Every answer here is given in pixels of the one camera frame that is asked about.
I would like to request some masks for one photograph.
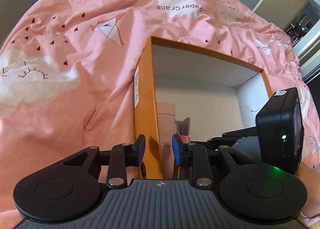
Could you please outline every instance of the metal screw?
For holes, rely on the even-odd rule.
[[[112,186],[120,186],[124,183],[124,180],[121,177],[110,178],[108,183]]]
[[[198,178],[196,183],[199,186],[208,186],[208,185],[211,185],[212,181],[209,178],[202,177],[202,178]]]

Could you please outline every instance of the bed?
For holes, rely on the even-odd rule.
[[[317,168],[319,117],[290,40],[240,1],[39,0],[0,50],[1,229],[21,220],[12,192],[26,175],[90,145],[134,141],[133,73],[149,36],[254,64],[273,91],[297,87],[302,158]]]

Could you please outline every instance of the gray ribbed panel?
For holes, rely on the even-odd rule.
[[[256,225],[227,212],[213,192],[185,180],[134,180],[110,191],[101,205],[76,221],[39,224],[24,220],[17,229],[254,229],[305,228],[297,220],[280,225]]]

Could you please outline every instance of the open box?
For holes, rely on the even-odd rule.
[[[272,96],[265,72],[199,46],[150,37],[134,74],[135,136],[146,136],[148,179],[163,179],[157,102],[173,103],[176,119],[191,118],[191,140],[255,126]]]

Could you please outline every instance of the closed eyelashes drawing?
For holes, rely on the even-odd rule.
[[[52,102],[61,91],[75,89],[80,75],[74,68],[60,72],[50,56],[29,57],[18,49],[0,55],[0,117],[6,117],[22,102],[41,106]]]

